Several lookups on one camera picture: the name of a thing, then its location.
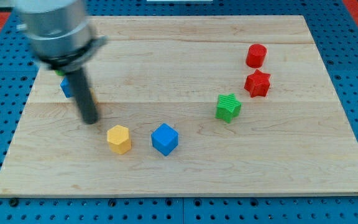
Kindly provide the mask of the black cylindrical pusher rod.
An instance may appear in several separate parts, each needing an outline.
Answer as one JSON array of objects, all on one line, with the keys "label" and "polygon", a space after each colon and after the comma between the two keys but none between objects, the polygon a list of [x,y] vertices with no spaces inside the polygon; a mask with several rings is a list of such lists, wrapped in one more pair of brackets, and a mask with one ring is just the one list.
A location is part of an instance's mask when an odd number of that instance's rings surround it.
[{"label": "black cylindrical pusher rod", "polygon": [[75,98],[78,111],[85,124],[94,124],[99,120],[98,109],[96,108],[90,87],[82,68],[65,74],[68,80],[70,91]]}]

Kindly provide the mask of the green block behind arm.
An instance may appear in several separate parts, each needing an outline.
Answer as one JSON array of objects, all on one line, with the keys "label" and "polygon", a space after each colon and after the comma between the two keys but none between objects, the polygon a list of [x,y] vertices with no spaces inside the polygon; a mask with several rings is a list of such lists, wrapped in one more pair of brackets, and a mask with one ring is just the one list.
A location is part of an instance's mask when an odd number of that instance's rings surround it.
[{"label": "green block behind arm", "polygon": [[59,70],[56,70],[55,73],[61,77],[63,77],[65,75],[65,73],[63,71],[59,71]]}]

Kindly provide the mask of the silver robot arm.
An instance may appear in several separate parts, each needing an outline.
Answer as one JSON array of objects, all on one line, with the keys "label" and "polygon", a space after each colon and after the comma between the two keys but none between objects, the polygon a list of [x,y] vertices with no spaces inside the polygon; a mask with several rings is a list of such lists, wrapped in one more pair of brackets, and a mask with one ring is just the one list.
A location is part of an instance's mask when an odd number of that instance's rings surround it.
[{"label": "silver robot arm", "polygon": [[86,124],[99,120],[84,64],[107,42],[97,37],[82,0],[15,0],[21,24],[18,30],[33,53],[48,69],[68,80],[81,118]]}]

